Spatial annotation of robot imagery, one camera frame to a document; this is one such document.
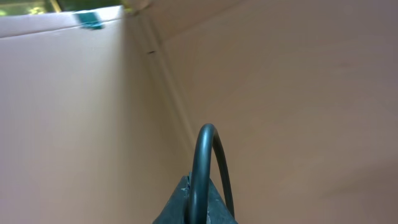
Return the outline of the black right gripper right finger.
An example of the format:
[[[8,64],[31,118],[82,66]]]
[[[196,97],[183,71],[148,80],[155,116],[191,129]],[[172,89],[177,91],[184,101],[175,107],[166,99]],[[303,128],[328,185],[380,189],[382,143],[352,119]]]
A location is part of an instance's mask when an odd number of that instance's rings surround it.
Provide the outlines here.
[[[227,209],[221,195],[209,181],[208,208],[206,216],[207,224],[238,224]]]

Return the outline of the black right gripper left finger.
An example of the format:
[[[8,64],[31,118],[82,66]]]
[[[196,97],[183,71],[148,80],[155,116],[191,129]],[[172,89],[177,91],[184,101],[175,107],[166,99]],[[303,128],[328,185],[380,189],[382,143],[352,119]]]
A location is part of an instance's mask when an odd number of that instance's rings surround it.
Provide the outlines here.
[[[185,224],[190,178],[183,176],[153,224]]]

